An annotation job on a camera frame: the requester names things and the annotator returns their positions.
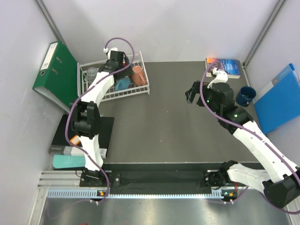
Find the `light blue ceramic mug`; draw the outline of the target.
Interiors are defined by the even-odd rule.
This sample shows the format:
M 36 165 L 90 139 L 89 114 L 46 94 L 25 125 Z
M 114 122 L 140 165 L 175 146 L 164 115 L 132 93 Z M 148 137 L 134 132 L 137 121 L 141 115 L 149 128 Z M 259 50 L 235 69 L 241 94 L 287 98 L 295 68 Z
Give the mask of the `light blue ceramic mug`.
M 130 77 L 124 77 L 116 82 L 115 91 L 121 91 L 131 88 Z

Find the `dark blue ceramic mug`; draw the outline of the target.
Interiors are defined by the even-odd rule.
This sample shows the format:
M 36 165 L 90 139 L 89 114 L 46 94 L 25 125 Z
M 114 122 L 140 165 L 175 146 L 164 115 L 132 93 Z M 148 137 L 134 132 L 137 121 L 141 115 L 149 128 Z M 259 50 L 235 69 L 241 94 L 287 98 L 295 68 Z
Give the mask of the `dark blue ceramic mug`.
M 237 104 L 243 107 L 248 107 L 255 97 L 255 89 L 249 86 L 244 86 L 239 90 L 235 100 Z

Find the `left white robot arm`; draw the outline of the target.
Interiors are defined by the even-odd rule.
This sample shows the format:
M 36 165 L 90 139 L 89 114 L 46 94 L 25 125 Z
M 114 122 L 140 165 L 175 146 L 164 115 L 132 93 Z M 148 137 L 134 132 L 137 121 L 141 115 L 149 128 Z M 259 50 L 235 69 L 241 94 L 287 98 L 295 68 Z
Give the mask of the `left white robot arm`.
M 99 134 L 103 118 L 99 105 L 105 93 L 119 79 L 132 73 L 128 67 L 129 59 L 124 52 L 112 48 L 105 49 L 108 60 L 97 72 L 96 78 L 79 100 L 71 103 L 71 128 L 79 137 L 85 157 L 82 169 L 81 187 L 103 187 L 109 184 L 107 176 L 101 171 L 104 164 L 99 146 Z

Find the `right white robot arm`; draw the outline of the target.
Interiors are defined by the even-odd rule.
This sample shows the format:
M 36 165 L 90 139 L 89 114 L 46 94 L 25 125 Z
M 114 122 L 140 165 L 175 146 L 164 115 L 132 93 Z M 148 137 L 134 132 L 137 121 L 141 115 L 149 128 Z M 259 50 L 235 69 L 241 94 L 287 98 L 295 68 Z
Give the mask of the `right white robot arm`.
M 300 168 L 287 159 L 262 133 L 253 117 L 235 104 L 229 84 L 194 81 L 186 91 L 188 103 L 199 94 L 197 105 L 211 110 L 219 124 L 239 140 L 260 162 L 263 169 L 248 168 L 230 160 L 216 172 L 204 174 L 209 186 L 228 186 L 234 182 L 259 191 L 270 204 L 284 208 L 300 196 Z

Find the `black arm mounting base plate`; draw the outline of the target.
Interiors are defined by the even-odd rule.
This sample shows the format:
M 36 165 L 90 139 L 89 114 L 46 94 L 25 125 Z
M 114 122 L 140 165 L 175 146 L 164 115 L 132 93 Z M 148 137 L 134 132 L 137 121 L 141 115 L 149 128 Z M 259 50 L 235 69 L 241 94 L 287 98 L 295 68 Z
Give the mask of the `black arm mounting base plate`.
M 112 194 L 209 194 L 225 184 L 219 163 L 106 163 Z

